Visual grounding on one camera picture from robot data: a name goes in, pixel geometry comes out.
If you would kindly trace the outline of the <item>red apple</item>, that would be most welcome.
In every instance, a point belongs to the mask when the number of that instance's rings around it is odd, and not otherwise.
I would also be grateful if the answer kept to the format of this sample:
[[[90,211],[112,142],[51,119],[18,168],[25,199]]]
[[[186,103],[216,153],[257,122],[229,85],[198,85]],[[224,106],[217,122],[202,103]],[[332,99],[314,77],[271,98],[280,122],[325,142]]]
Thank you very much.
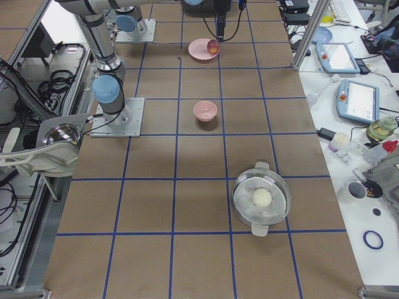
[[[216,55],[219,52],[219,43],[217,40],[209,40],[206,45],[207,51],[211,55]]]

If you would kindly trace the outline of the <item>pink bowl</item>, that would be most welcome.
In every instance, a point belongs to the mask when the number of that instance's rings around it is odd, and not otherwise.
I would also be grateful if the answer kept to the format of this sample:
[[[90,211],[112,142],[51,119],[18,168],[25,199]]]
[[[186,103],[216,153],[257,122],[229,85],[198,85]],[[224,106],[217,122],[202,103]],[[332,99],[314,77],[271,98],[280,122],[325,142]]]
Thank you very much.
[[[193,113],[197,120],[208,122],[216,117],[218,112],[217,106],[207,100],[202,100],[194,105]]]

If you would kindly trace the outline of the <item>pink plate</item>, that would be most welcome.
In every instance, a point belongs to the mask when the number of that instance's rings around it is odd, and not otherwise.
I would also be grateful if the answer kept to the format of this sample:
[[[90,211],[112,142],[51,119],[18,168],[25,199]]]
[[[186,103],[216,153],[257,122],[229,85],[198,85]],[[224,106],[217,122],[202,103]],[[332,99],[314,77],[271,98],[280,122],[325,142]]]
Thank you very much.
[[[216,55],[211,55],[208,53],[206,45],[209,40],[212,39],[201,38],[191,42],[188,46],[188,52],[190,56],[192,56],[192,58],[194,59],[201,61],[207,61],[215,58],[219,53],[217,53]]]

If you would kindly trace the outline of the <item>light blue plate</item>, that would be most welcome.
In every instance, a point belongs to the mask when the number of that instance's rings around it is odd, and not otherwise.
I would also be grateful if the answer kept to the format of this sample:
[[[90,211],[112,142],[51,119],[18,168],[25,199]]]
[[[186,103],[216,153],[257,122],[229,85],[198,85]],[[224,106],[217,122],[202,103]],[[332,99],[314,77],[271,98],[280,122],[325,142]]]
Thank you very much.
[[[313,44],[328,43],[332,40],[332,38],[333,38],[332,32],[328,28],[319,26],[311,42]]]

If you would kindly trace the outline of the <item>black small bowl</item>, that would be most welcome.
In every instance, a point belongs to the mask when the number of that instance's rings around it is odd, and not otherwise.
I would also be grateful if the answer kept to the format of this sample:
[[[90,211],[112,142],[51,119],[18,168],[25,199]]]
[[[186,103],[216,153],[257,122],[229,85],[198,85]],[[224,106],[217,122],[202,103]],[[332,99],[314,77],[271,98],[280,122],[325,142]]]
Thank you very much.
[[[363,183],[363,186],[367,191],[367,197],[381,198],[383,196],[382,187],[378,183],[371,180],[367,180]]]

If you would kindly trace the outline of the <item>upper blue teach pendant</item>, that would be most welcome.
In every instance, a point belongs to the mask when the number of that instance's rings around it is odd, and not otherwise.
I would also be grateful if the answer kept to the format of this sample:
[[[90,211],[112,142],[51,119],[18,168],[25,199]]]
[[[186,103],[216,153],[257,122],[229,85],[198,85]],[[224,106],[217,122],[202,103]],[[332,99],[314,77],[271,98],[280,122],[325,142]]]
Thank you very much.
[[[346,43],[318,42],[315,53],[322,68],[330,74],[360,73],[360,67]]]

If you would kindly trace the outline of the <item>blue teach pendant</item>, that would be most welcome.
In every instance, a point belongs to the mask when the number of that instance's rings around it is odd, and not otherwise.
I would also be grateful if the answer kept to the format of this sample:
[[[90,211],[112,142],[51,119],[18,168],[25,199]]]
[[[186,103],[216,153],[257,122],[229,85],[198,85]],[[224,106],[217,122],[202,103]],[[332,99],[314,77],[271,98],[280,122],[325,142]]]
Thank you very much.
[[[322,68],[330,74],[360,73],[360,67],[346,43],[318,42],[315,53]]]
[[[379,109],[378,87],[348,79],[340,82],[336,94],[336,111],[339,117],[371,124],[380,119]]]

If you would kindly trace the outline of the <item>black power adapter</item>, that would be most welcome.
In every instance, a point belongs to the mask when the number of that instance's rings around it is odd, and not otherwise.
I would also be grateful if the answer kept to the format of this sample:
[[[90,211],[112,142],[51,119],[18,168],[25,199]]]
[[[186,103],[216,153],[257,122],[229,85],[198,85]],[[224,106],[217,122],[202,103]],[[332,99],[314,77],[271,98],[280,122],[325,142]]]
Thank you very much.
[[[326,128],[320,128],[317,130],[318,137],[323,138],[328,141],[332,141],[335,134],[336,134],[336,132],[328,130]]]

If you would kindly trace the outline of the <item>lower blue teach pendant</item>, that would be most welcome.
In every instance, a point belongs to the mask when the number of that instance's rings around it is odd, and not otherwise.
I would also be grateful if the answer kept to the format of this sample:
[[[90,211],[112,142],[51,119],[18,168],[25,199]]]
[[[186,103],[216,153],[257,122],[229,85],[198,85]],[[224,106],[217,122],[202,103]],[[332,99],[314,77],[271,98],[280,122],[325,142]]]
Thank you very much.
[[[339,117],[371,124],[380,119],[379,109],[378,87],[348,79],[340,82],[336,94],[336,111]]]

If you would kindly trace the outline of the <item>white purple cup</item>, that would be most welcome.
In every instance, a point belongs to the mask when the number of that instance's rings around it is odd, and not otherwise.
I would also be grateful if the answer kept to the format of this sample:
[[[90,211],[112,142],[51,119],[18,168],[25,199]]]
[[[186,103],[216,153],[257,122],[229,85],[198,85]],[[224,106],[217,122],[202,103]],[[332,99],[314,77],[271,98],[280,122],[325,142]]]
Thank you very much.
[[[336,133],[328,144],[328,149],[332,152],[336,152],[347,146],[350,143],[350,138],[345,133]]]

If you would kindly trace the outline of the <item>steel steamer pot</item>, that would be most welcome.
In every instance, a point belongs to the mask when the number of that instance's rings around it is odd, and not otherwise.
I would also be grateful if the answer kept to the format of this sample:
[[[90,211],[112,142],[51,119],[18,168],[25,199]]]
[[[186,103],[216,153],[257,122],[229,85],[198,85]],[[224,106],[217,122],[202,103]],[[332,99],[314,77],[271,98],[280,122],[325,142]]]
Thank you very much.
[[[282,222],[292,205],[292,195],[286,181],[270,169],[268,163],[258,161],[235,180],[232,205],[242,223],[253,235],[265,237],[269,228]]]

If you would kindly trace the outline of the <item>white steamed bun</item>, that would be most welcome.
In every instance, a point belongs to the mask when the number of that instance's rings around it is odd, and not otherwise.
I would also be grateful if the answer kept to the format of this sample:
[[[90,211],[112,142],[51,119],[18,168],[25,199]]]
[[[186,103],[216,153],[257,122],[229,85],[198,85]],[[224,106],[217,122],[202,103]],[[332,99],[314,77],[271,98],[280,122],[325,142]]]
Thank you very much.
[[[253,192],[252,201],[258,207],[267,207],[272,202],[272,194],[267,189],[259,188]]]

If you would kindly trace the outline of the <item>glass oil jar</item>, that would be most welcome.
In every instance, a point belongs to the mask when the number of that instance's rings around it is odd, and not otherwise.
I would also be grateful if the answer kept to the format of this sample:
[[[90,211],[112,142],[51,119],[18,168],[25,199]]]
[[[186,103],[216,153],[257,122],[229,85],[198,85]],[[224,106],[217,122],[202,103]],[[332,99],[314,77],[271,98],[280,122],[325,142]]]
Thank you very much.
[[[370,141],[381,142],[393,134],[398,127],[392,116],[385,116],[371,123],[366,129],[366,136]]]

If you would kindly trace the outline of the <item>grey cloth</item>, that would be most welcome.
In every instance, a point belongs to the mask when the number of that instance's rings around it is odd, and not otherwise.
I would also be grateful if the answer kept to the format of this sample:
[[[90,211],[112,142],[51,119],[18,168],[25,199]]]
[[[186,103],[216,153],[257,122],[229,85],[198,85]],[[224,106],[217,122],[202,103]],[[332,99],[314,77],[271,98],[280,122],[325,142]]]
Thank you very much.
[[[382,188],[388,208],[393,218],[398,221],[398,150],[383,158],[376,166],[363,172],[363,175]]]

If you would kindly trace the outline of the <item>aluminium frame post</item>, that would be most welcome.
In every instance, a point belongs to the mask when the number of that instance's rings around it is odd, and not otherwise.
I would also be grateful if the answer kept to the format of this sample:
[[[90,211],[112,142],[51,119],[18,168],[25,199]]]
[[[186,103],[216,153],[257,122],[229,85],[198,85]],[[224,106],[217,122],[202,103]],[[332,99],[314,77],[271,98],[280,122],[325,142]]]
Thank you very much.
[[[299,71],[305,59],[307,50],[309,49],[309,46],[311,44],[312,38],[321,23],[321,20],[329,6],[329,3],[330,3],[329,0],[319,0],[315,4],[312,15],[310,16],[310,21],[308,23],[308,26],[306,27],[302,40],[299,44],[299,47],[292,61],[293,70]]]

